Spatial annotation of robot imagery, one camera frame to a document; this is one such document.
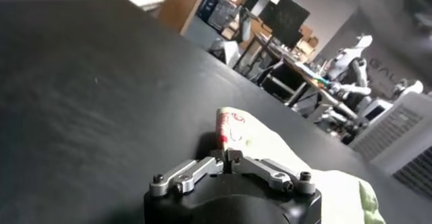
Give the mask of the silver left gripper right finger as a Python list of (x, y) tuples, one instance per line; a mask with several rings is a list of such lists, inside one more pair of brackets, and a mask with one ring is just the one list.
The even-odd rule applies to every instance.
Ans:
[(243, 155), (234, 157), (231, 171), (253, 174), (264, 180), (274, 190), (299, 194), (315, 194), (316, 185), (310, 171), (295, 171), (271, 159), (253, 159)]

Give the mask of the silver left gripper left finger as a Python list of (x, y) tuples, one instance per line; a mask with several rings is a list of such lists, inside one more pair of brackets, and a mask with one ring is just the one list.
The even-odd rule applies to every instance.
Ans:
[(212, 150), (201, 159), (188, 159), (165, 173), (153, 176), (149, 183), (152, 197), (165, 197), (168, 194), (184, 196), (194, 191), (195, 185), (206, 175), (223, 173), (224, 152)]

